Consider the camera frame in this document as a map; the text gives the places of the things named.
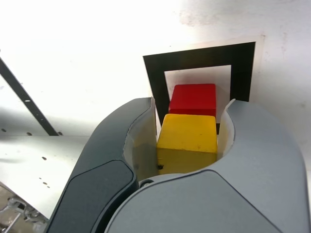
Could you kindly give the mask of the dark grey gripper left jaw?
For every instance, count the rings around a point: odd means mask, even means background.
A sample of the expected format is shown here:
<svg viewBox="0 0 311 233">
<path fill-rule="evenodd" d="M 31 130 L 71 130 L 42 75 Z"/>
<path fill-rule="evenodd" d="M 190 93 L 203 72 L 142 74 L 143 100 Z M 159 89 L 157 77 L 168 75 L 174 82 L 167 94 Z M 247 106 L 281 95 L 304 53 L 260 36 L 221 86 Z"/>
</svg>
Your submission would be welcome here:
<svg viewBox="0 0 311 233">
<path fill-rule="evenodd" d="M 103 233 L 139 182 L 158 174 L 157 164 L 155 100 L 131 100 L 92 133 L 46 232 Z"/>
</svg>

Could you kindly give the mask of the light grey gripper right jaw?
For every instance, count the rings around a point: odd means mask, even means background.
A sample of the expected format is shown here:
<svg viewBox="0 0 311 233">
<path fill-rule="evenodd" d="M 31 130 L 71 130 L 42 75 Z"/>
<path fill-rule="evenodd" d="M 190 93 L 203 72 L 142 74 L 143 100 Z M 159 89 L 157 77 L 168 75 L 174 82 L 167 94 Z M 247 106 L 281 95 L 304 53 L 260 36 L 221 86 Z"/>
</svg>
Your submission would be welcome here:
<svg viewBox="0 0 311 233">
<path fill-rule="evenodd" d="M 112 216 L 108 233 L 308 233 L 305 162 L 278 120 L 256 104 L 226 107 L 219 160 L 151 178 Z"/>
</svg>

